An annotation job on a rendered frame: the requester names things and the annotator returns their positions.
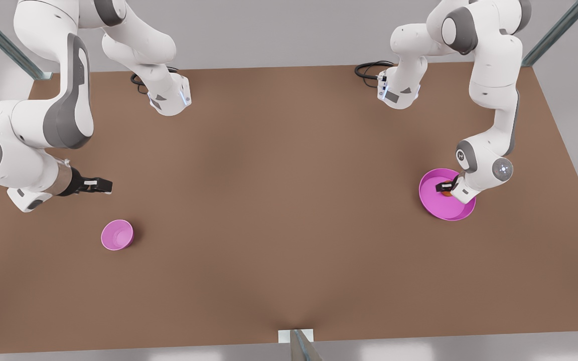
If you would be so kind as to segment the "magenta plate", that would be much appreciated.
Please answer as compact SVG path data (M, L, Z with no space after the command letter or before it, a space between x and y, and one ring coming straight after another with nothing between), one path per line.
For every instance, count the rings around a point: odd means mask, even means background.
M424 208L434 217L442 220L462 220L468 217L475 208L476 199L467 204L461 203L452 195L445 196L437 192L436 185L452 182L459 172L444 167L432 169L422 176L419 183L419 198Z

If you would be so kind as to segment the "small pink bowl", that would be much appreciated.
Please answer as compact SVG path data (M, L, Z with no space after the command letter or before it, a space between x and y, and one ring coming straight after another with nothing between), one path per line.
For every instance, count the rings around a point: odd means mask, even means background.
M133 226L126 220L113 220L108 223L100 236L103 247L111 251L127 248L133 242L133 238Z

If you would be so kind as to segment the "silver frame post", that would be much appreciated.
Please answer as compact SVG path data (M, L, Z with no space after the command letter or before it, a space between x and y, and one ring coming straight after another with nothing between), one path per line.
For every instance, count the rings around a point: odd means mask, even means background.
M521 66L531 68L578 21L578 0L556 21L523 58Z
M0 30L0 50L9 57L19 68L25 71L33 80L50 80L53 73L42 71L26 54L21 51Z
M323 361L313 345L313 329L279 330L278 342L289 343L291 361Z

